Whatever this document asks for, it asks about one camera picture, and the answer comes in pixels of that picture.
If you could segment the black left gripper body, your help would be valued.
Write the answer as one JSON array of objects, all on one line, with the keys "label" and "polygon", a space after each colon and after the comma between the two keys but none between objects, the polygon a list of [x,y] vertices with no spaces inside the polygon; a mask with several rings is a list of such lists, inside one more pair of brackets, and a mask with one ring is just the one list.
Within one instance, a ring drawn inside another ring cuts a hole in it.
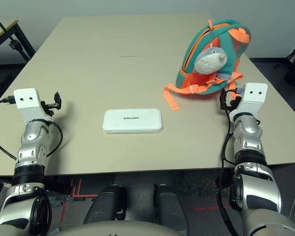
[{"label": "black left gripper body", "polygon": [[41,107],[43,108],[45,114],[47,114],[49,116],[53,116],[54,115],[54,112],[52,111],[52,109],[56,109],[57,108],[57,104],[56,103],[46,104],[45,101],[41,101],[40,104],[41,104]]}]

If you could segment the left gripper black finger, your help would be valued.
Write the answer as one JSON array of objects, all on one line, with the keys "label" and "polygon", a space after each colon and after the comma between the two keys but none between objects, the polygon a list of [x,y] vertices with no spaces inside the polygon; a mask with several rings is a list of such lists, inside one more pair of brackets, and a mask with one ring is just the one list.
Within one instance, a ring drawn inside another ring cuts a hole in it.
[{"label": "left gripper black finger", "polygon": [[56,92],[54,95],[54,101],[55,101],[54,108],[56,108],[57,110],[60,110],[62,101],[61,101],[60,94],[58,92]]}]

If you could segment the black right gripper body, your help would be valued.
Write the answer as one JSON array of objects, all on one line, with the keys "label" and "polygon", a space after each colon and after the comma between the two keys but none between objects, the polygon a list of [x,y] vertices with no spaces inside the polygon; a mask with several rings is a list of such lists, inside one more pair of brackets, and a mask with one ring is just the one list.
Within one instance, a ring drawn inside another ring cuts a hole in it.
[{"label": "black right gripper body", "polygon": [[241,102],[241,97],[236,97],[235,100],[230,101],[230,106],[227,106],[226,109],[228,111],[233,111],[239,106],[240,102]]}]

